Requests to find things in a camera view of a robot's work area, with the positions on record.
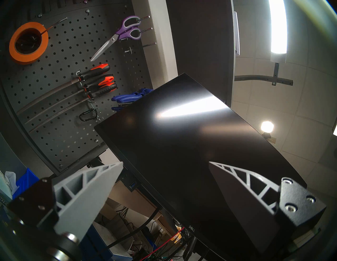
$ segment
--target black pegboard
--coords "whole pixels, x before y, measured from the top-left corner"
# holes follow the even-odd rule
[[[74,10],[53,15],[53,10],[60,13],[57,2],[52,4],[50,1],[50,11],[46,19],[43,19],[43,16],[41,19],[33,19],[48,27],[68,17],[50,29],[47,50],[37,62],[18,65],[10,59],[8,49],[2,55],[5,70],[1,73],[1,81],[15,112],[40,95],[74,78],[77,70],[84,72],[101,63],[110,64],[111,69],[108,73],[114,75],[118,85],[118,89],[114,92],[95,99],[93,106],[99,108],[101,117],[106,119],[114,113],[111,110],[112,106],[116,106],[116,103],[111,101],[113,96],[128,94],[140,88],[152,89],[141,40],[117,41],[106,53],[90,62],[91,56],[117,31],[122,20],[134,15],[130,3],[104,4],[106,1],[102,1],[100,4],[99,1],[95,1],[93,6],[73,4],[71,7]],[[9,42],[15,26],[6,32],[5,42]],[[129,47],[134,49],[132,54],[124,52]],[[78,91],[79,88],[79,84],[67,87],[17,117],[25,134],[30,136],[34,145],[60,172],[102,142],[94,130],[99,121],[82,122],[78,118],[80,113],[90,108],[88,103],[84,102],[68,110],[30,134],[28,131],[65,107],[84,99],[85,94],[73,96],[28,124],[24,123],[49,105]]]

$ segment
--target monitor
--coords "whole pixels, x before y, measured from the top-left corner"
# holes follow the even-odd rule
[[[226,204],[209,162],[306,183],[260,133],[186,74],[110,116],[97,133],[144,188],[226,260],[257,254]]]

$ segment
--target usb port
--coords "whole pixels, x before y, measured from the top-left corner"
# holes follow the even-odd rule
[[[136,184],[137,184],[137,182],[135,181],[135,182],[133,182],[131,185],[130,185],[130,188],[132,188],[133,189],[133,187],[134,186],[136,186]]]

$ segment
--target black carabiner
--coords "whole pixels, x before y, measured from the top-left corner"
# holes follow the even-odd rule
[[[87,113],[90,113],[90,112],[95,112],[95,116],[94,117],[92,117],[92,118],[89,118],[89,119],[82,119],[82,116],[83,115],[85,115],[85,114],[87,114]],[[83,122],[87,122],[87,121],[90,121],[90,120],[93,120],[93,119],[97,119],[98,118],[98,116],[97,116],[97,110],[96,109],[94,109],[94,108],[92,108],[92,109],[90,109],[90,110],[87,110],[87,111],[85,111],[85,112],[83,112],[83,113],[81,113],[80,115],[79,115],[79,118],[80,118],[80,120],[81,121],[83,121]]]

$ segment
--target scissors blade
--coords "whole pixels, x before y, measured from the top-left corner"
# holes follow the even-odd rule
[[[118,34],[114,34],[108,41],[106,41],[105,44],[103,44],[102,47],[94,54],[90,62],[95,61],[102,53],[105,52],[106,49],[108,49],[114,42],[117,41],[117,38]]]

